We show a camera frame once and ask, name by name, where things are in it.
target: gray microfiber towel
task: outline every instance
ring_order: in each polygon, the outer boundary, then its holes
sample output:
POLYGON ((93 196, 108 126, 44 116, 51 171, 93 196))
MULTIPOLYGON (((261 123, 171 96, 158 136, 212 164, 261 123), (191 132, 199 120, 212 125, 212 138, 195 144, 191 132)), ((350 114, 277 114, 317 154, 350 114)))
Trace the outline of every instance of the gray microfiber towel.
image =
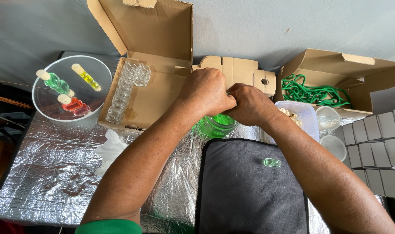
POLYGON ((305 234, 307 199, 277 146, 212 139, 202 151, 196 208, 200 234, 305 234), (262 165, 281 160, 281 168, 262 165))

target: table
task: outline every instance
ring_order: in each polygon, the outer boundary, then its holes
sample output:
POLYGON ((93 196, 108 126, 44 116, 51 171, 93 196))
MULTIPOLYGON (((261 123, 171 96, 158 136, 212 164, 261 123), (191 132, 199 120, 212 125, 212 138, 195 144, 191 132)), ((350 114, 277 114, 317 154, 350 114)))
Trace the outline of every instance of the table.
MULTIPOLYGON (((63 57, 71 55, 89 54, 65 52, 63 57)), ((103 61, 114 75, 119 57, 89 56, 103 61)), ((34 114, 0 189, 0 219, 21 225, 79 225, 101 179, 94 174, 101 157, 92 152, 106 141, 107 128, 98 125, 97 118, 96 114, 65 123, 34 114)), ((116 132, 127 144, 139 135, 116 132)), ((239 125, 227 138, 261 141, 262 134, 258 127, 239 125)), ((190 130, 170 155, 141 209, 144 232, 186 233, 193 228, 200 158, 206 141, 190 130)), ((310 202, 309 217, 310 233, 329 233, 310 202)))

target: green rope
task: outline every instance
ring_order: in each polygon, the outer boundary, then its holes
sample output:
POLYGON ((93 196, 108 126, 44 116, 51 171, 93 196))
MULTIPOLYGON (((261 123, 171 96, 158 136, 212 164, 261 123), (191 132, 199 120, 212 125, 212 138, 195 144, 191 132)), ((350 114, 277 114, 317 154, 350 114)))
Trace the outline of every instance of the green rope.
POLYGON ((288 77, 282 79, 282 89, 285 90, 286 94, 283 94, 285 100, 291 100, 296 102, 315 103, 321 106, 328 107, 340 107, 343 105, 351 105, 351 99, 348 93, 344 89, 334 88, 332 86, 304 86, 306 77, 304 75, 291 74, 288 77), (303 82, 297 83, 296 80, 302 77, 303 82), (337 91, 342 91, 348 101, 342 99, 337 91))

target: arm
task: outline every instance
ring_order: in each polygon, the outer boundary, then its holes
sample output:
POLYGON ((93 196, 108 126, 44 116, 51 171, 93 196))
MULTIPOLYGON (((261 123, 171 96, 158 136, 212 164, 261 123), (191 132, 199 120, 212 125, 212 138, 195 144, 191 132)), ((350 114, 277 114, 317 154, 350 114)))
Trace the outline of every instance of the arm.
POLYGON ((273 137, 332 232, 395 233, 395 224, 367 186, 279 111, 261 90, 235 84, 228 91, 237 106, 226 113, 244 125, 260 126, 273 137))
POLYGON ((225 76, 219 70, 207 68, 188 75, 163 116, 108 168, 81 224, 102 219, 127 219, 139 224, 139 209, 180 139, 203 116, 219 114, 235 105, 235 98, 225 93, 225 76))

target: yellow perfume bottle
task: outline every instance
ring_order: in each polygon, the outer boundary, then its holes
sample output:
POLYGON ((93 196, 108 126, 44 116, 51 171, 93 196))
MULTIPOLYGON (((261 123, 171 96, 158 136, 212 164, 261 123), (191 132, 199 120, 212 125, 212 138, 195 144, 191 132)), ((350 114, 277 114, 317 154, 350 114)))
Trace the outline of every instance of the yellow perfume bottle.
POLYGON ((101 86, 96 83, 95 80, 79 64, 73 64, 72 70, 82 77, 82 79, 84 79, 88 84, 90 84, 95 91, 101 91, 101 86))

